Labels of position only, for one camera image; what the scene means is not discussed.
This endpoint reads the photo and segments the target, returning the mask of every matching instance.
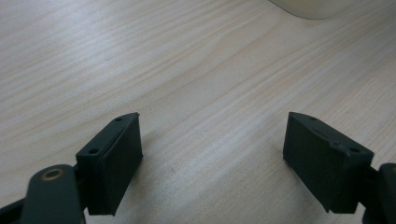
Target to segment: wooden table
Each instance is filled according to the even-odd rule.
[[[396,162],[396,3],[324,21],[264,0],[2,1],[0,206],[139,112],[143,153],[115,217],[88,223],[360,223],[282,160],[289,111]]]

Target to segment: tabletop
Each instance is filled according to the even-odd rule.
[[[282,159],[288,113],[396,162],[396,2],[327,20],[267,0],[1,1],[0,206],[117,116],[144,159],[88,223],[361,223],[327,214]]]

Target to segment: beige bowl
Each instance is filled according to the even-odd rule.
[[[326,19],[350,7],[355,0],[270,0],[289,13],[306,19]]]

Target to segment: screw hole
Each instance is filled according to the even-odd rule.
[[[98,149],[98,148],[93,148],[93,149],[90,149],[90,150],[88,151],[88,153],[90,153],[91,155],[97,154],[98,152],[99,152],[99,149]]]
[[[41,176],[41,179],[44,181],[50,181],[50,180],[58,178],[59,176],[61,176],[63,174],[64,174],[63,169],[52,169],[52,170],[48,170],[46,173],[44,173]]]
[[[352,152],[356,152],[356,153],[361,152],[358,148],[355,148],[355,147],[350,147],[349,150]]]

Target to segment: light wood surface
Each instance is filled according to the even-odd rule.
[[[1,1],[0,206],[113,118],[145,158],[88,223],[361,223],[282,160],[289,111],[396,162],[396,3],[308,21],[264,0]]]

